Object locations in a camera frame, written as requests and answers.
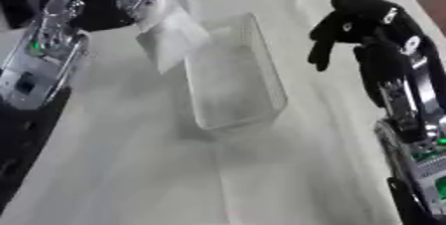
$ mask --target white tissue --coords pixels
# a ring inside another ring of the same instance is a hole
[[[161,74],[209,42],[203,29],[175,0],[157,0],[138,23],[136,39]]]

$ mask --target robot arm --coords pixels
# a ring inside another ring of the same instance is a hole
[[[335,43],[355,44],[363,86],[386,110],[375,133],[392,177],[388,185],[404,224],[446,218],[446,76],[435,44],[405,10],[384,0],[332,0],[312,31],[309,62],[330,63]]]
[[[137,20],[135,12],[153,0],[120,0],[120,9],[116,0],[42,1],[42,11],[0,67],[0,214],[45,146],[70,97],[70,79],[88,55],[89,38],[81,29],[131,24]],[[103,15],[111,17],[98,21]]]

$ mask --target metal bracket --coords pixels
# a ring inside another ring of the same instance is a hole
[[[70,21],[80,0],[50,0],[1,67],[0,97],[18,110],[36,110],[66,87],[83,57],[88,38]]]

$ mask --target white tablecloth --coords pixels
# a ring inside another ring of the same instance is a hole
[[[0,224],[398,224],[372,133],[383,111],[351,48],[336,48],[323,74],[306,62],[308,32],[330,0],[179,1],[200,20],[257,16],[289,96],[284,112],[213,140],[194,124],[181,67],[159,76],[135,27],[93,33],[93,57]],[[415,0],[392,1],[444,51]],[[0,34],[2,54],[19,34]]]

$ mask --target clear plastic container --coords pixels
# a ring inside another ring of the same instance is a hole
[[[218,130],[273,120],[287,96],[254,15],[203,26],[211,42],[185,61],[197,124]]]

